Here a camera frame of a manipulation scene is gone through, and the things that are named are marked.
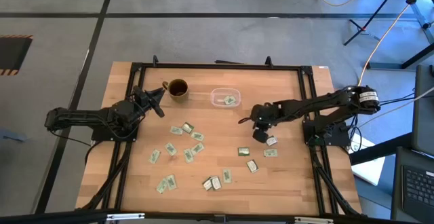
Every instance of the orange and black warning stripe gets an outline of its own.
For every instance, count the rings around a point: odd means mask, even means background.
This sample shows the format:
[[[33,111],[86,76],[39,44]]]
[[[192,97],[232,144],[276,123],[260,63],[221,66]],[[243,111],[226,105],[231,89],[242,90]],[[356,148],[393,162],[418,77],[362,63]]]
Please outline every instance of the orange and black warning stripe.
[[[32,35],[0,35],[0,75],[18,74],[32,40]]]
[[[0,69],[0,75],[16,75],[16,74],[18,74],[18,70]]]
[[[0,35],[0,38],[30,38],[33,39],[32,35]]]

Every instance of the tripod stand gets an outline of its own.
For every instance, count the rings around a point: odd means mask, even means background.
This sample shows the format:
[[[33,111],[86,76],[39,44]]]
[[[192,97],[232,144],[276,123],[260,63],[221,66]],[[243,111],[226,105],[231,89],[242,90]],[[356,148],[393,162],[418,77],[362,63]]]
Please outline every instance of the tripod stand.
[[[370,35],[371,37],[375,38],[377,41],[380,41],[380,38],[378,38],[377,36],[369,33],[366,31],[366,28],[368,27],[369,23],[371,23],[371,21],[375,18],[375,15],[378,14],[378,12],[381,10],[381,8],[386,4],[387,0],[384,0],[380,7],[378,7],[378,9],[375,11],[375,13],[371,16],[371,18],[366,22],[366,24],[362,27],[359,26],[354,20],[350,19],[350,22],[352,24],[354,24],[357,27],[357,32],[348,40],[344,43],[344,45],[348,45],[348,43],[350,43],[354,38],[356,38],[356,36],[362,34],[362,35]]]

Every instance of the black floor stripe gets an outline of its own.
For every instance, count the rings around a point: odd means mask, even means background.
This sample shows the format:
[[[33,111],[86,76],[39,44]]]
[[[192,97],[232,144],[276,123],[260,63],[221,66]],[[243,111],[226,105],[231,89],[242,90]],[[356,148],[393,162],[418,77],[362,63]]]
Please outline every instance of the black floor stripe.
[[[108,13],[106,18],[370,18],[372,14],[283,14],[283,13]],[[376,18],[396,18],[398,14],[377,14]],[[403,14],[403,19],[416,19]]]
[[[0,12],[0,18],[98,18],[100,13],[34,13],[34,12]]]
[[[79,78],[77,80],[77,84],[75,86],[74,94],[71,99],[71,102],[68,106],[69,109],[77,109],[81,97],[81,92],[83,90],[85,80],[87,77],[87,74],[89,72],[90,65],[92,63],[92,57],[94,56],[95,47],[98,42],[98,38],[101,33],[102,24],[104,23],[104,14],[107,13],[107,9],[109,7],[110,0],[104,0],[104,3],[101,8],[100,17],[98,18],[98,21],[95,26],[94,34],[92,35],[92,39],[89,44],[88,53],[86,55],[85,61],[83,63],[83,68],[81,69]],[[71,129],[63,130],[62,136],[67,137],[69,136],[69,132]],[[67,140],[64,138],[58,139],[58,143],[56,146],[56,151],[54,152],[54,157],[50,166],[50,169],[48,170],[47,177],[45,179],[45,183],[41,192],[41,196],[39,198],[37,207],[36,207],[36,214],[41,214],[45,212],[45,209],[47,208],[48,201],[50,199],[50,194],[52,192],[54,182],[56,180],[56,175],[59,170],[60,163],[62,161],[62,156],[66,147]]]
[[[286,14],[286,13],[34,13],[0,12],[0,18],[370,18],[372,14]],[[377,14],[375,18],[396,18],[398,14]],[[401,19],[417,19],[403,14]]]

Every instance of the keyboard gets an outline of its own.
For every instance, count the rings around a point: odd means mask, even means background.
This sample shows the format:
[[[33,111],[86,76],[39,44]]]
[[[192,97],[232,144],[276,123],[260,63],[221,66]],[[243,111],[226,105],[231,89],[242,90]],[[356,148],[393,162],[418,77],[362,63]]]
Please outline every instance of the keyboard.
[[[434,219],[434,173],[402,166],[402,208],[415,219],[430,223]]]

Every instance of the metal bracket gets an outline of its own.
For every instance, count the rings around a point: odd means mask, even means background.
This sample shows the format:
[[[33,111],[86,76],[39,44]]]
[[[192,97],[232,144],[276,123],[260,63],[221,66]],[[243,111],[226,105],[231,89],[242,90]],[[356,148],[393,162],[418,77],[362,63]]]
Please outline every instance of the metal bracket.
[[[142,68],[142,63],[134,62],[131,64],[130,72],[135,73],[135,72],[139,71],[141,68]]]
[[[333,224],[332,219],[312,218],[312,217],[295,217],[295,223],[307,224]]]
[[[224,214],[215,214],[214,215],[215,223],[226,223],[226,215]]]
[[[144,219],[144,213],[108,214],[107,221]]]
[[[158,62],[159,62],[159,61],[158,61],[157,55],[154,55],[153,58],[152,58],[153,66],[154,66],[154,67],[157,67],[157,63],[158,63]]]
[[[300,68],[303,74],[313,75],[312,66],[301,66]]]
[[[267,56],[267,58],[265,59],[265,65],[268,65],[270,67],[270,69],[274,68],[273,62],[271,61],[271,57]]]

